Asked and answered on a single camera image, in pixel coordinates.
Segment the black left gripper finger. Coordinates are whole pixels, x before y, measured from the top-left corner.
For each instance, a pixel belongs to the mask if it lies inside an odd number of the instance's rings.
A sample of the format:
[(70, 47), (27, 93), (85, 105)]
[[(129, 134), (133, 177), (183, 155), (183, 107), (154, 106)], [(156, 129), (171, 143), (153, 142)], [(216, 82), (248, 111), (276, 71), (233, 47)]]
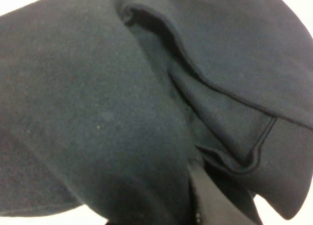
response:
[(198, 225), (246, 225), (247, 217), (215, 185), (196, 160), (188, 161)]

